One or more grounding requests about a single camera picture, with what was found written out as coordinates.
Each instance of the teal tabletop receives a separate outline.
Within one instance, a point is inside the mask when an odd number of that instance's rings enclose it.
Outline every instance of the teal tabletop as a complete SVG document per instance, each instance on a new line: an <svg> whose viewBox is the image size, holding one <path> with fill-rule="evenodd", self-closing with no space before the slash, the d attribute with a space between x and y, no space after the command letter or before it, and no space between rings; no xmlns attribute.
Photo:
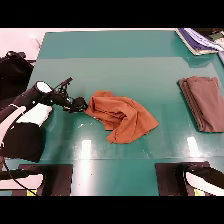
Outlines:
<svg viewBox="0 0 224 224"><path fill-rule="evenodd" d="M218 77L224 93L218 56L194 56L174 31L47 33L29 87L72 77L69 96L88 102L95 91L110 90L141 103L159 126L133 143L110 144L101 122L53 106L40 163L74 165L71 195L159 195L157 162L209 161L224 172L224 133L198 131L177 85L194 75ZM7 163L15 169L28 162Z"/></svg>

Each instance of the white floor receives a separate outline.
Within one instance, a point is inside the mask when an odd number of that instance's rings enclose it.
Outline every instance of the white floor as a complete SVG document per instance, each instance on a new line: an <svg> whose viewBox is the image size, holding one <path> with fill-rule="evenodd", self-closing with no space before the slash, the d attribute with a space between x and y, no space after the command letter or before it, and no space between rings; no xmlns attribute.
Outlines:
<svg viewBox="0 0 224 224"><path fill-rule="evenodd" d="M38 56L46 32L103 30L174 30L175 28L1 28L0 57L8 51L25 52L27 59Z"/></svg>

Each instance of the cable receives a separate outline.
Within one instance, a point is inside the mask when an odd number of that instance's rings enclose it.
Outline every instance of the cable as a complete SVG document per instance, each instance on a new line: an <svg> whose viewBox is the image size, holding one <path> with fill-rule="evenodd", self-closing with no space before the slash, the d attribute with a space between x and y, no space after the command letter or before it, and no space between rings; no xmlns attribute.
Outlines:
<svg viewBox="0 0 224 224"><path fill-rule="evenodd" d="M0 146L0 149L1 149L1 154L2 154L2 162L3 162L3 165L4 167L6 168L7 172L9 173L9 176L22 188L24 188L25 190L31 192L32 194L34 194L35 196L38 196L36 193L34 193L32 190L28 189L27 187L25 187L24 185L22 185L19 181L17 181L11 174L6 162L5 162L5 157L3 156L3 151L2 151L2 146Z"/></svg>

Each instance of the orange cloth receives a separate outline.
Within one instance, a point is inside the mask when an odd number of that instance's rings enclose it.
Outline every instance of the orange cloth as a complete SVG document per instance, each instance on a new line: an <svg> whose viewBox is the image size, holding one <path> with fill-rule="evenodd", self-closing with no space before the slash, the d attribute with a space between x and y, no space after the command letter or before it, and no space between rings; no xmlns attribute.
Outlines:
<svg viewBox="0 0 224 224"><path fill-rule="evenodd" d="M156 119L138 102L110 91L97 91L90 99L86 114L100 120L110 143L130 143L159 125Z"/></svg>

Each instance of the rust-colored towel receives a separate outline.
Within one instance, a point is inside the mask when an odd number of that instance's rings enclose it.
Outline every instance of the rust-colored towel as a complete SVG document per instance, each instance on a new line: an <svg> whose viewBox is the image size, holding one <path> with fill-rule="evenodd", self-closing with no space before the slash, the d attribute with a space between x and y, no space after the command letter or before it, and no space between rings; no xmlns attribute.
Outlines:
<svg viewBox="0 0 224 224"><path fill-rule="evenodd" d="M224 132L224 101L218 79L193 76L179 80L179 85L199 131Z"/></svg>
<svg viewBox="0 0 224 224"><path fill-rule="evenodd" d="M130 143L159 124L139 103L110 91L97 91L90 99L86 113L104 123L105 130L113 130L110 143Z"/></svg>

